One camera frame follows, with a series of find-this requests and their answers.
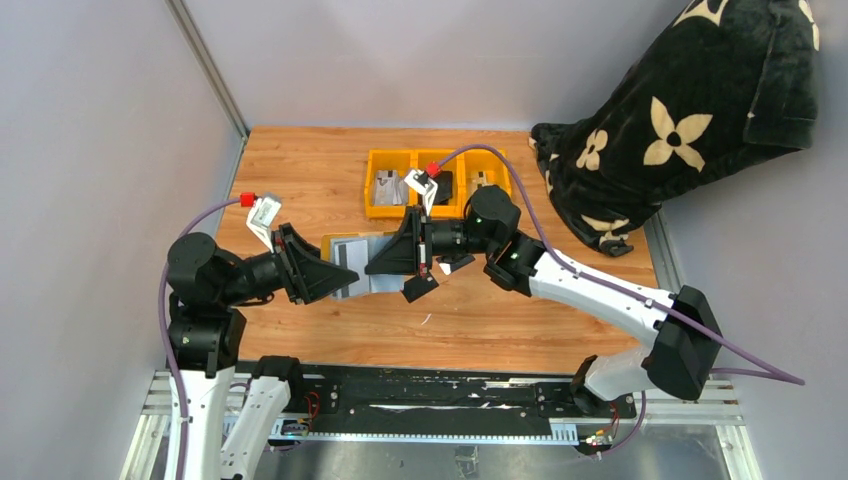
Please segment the black credit card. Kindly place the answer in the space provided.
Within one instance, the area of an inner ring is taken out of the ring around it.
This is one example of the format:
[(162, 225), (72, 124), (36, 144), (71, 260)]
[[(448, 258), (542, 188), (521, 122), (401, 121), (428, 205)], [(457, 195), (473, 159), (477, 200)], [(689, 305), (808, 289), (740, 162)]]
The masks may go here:
[(403, 284), (402, 295), (408, 303), (413, 303), (439, 286), (438, 281), (428, 272), (415, 275)]

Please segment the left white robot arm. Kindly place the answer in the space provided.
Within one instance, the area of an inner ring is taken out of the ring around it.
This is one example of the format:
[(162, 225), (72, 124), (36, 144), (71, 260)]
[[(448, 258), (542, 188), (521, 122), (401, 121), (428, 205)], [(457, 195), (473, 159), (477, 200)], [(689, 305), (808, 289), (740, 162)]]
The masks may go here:
[(300, 361), (264, 356), (255, 365), (235, 425), (223, 430), (246, 328), (242, 310), (269, 303), (279, 291), (310, 304), (358, 281), (356, 272), (324, 261), (289, 224), (271, 248), (242, 259), (202, 232), (177, 239), (167, 255), (160, 303), (169, 313), (172, 429), (168, 479), (251, 479), (279, 415), (315, 410)]

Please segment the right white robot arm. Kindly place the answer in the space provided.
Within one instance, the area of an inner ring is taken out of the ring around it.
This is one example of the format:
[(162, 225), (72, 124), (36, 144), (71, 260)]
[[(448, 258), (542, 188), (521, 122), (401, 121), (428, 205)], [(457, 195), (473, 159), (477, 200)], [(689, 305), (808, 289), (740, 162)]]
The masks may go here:
[(432, 291), (433, 260), (480, 254), (484, 273), (505, 291), (582, 310), (631, 335), (639, 347), (587, 357), (572, 377), (568, 399), (577, 413), (596, 417), (619, 397), (659, 389), (681, 400), (700, 398), (720, 346), (706, 296), (643, 287), (582, 265), (518, 227), (520, 209), (496, 185), (478, 189), (461, 219), (432, 220), (410, 207), (398, 231), (369, 260), (368, 275), (403, 275), (413, 302)]

